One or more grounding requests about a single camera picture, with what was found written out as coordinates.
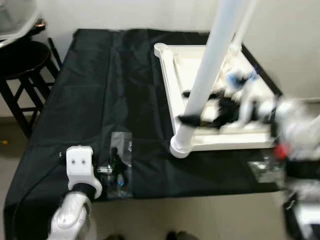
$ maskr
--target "white pole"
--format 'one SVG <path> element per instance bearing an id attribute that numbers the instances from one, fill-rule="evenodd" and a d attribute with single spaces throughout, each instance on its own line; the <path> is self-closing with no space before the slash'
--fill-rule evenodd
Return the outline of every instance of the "white pole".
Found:
<path id="1" fill-rule="evenodd" d="M 215 79 L 236 32 L 248 0 L 221 0 L 206 51 L 197 72 L 184 115 L 200 116 L 208 101 Z M 192 151 L 194 128 L 181 125 L 170 141 L 170 151 L 177 158 L 185 158 Z"/>
<path id="2" fill-rule="evenodd" d="M 243 19 L 240 23 L 238 31 L 235 33 L 234 39 L 231 44 L 231 50 L 234 55 L 237 55 L 241 50 L 241 44 L 245 38 L 245 34 L 247 32 L 250 20 L 255 12 L 255 8 L 258 0 L 250 0 L 248 7 L 244 13 Z"/>

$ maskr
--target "white tray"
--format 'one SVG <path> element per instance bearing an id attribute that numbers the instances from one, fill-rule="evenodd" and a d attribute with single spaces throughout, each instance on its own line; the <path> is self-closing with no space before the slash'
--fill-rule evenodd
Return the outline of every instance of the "white tray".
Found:
<path id="1" fill-rule="evenodd" d="M 191 90 L 205 49 L 206 46 L 199 45 L 166 45 L 163 43 L 154 45 L 154 54 L 159 58 L 161 64 L 174 133 L 180 126 L 177 116 L 184 113 L 188 102 L 187 98 L 182 97 L 182 92 Z M 233 66 L 233 68 L 248 72 L 254 70 L 242 53 L 236 59 L 232 59 L 229 66 L 228 62 L 224 66 L 227 68 Z M 217 85 L 220 83 L 223 85 L 224 74 L 221 76 L 222 80 L 219 80 Z M 260 76 L 254 82 L 253 91 L 263 99 L 274 97 L 273 92 Z M 217 101 L 209 100 L 201 118 L 213 121 L 217 113 Z M 269 125 L 253 121 L 245 127 L 239 127 L 234 122 L 224 125 L 219 132 L 211 128 L 198 128 L 192 139 L 192 151 L 270 148 L 272 142 Z"/>

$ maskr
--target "tiled floor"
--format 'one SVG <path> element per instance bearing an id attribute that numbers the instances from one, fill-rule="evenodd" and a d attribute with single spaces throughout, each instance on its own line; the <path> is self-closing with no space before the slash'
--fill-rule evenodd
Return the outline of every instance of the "tiled floor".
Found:
<path id="1" fill-rule="evenodd" d="M 27 141 L 15 124 L 0 124 L 0 203 Z M 169 230 L 188 231 L 200 240 L 287 240 L 277 193 L 123 200 L 94 203 L 98 239 L 121 233 L 127 240 L 164 240 Z M 0 238 L 3 235 L 0 225 Z"/>

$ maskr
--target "table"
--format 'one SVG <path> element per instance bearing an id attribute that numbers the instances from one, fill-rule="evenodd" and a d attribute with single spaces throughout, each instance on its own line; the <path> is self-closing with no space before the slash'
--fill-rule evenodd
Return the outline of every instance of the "table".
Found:
<path id="1" fill-rule="evenodd" d="M 192 152 L 185 159 L 169 152 L 173 131 L 154 44 L 204 45 L 207 38 L 151 29 L 76 31 L 8 191 L 6 238 L 12 239 L 15 231 L 19 239 L 45 239 L 51 217 L 68 191 L 59 152 L 89 145 L 95 165 L 103 166 L 111 134 L 117 131 L 132 133 L 134 198 L 277 191 L 274 183 L 258 183 L 247 165 L 263 160 L 260 149 Z M 259 72 L 278 91 L 262 68 Z M 103 192 L 98 200 L 107 201 L 108 196 Z"/>

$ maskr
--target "wooden stool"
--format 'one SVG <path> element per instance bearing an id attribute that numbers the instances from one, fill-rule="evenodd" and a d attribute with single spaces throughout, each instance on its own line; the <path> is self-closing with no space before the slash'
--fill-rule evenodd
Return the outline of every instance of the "wooden stool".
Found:
<path id="1" fill-rule="evenodd" d="M 44 106 L 34 87 L 38 88 L 45 100 L 50 94 L 48 83 L 40 75 L 40 70 L 44 67 L 47 67 L 54 79 L 57 78 L 59 71 L 51 61 L 49 48 L 43 43 L 22 39 L 0 48 L 0 93 L 27 138 L 31 136 L 38 111 L 41 112 Z M 20 81 L 15 95 L 7 83 L 14 79 Z M 23 90 L 35 107 L 19 107 L 18 100 Z M 33 112 L 30 122 L 23 112 Z"/>

